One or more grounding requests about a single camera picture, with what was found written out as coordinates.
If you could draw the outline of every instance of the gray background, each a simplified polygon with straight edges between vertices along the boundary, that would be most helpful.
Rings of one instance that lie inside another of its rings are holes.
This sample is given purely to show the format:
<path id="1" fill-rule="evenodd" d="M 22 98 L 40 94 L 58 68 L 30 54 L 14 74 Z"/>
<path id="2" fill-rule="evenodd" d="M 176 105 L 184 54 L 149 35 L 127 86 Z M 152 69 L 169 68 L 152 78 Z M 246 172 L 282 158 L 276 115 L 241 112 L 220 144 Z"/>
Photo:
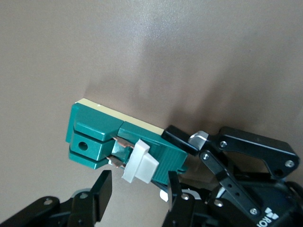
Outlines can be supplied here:
<path id="1" fill-rule="evenodd" d="M 64 141 L 82 97 L 163 128 L 284 140 L 303 157 L 302 27 L 301 0 L 0 1 L 0 221 L 97 179 Z M 158 189 L 121 175 L 101 223 L 160 226 Z"/>

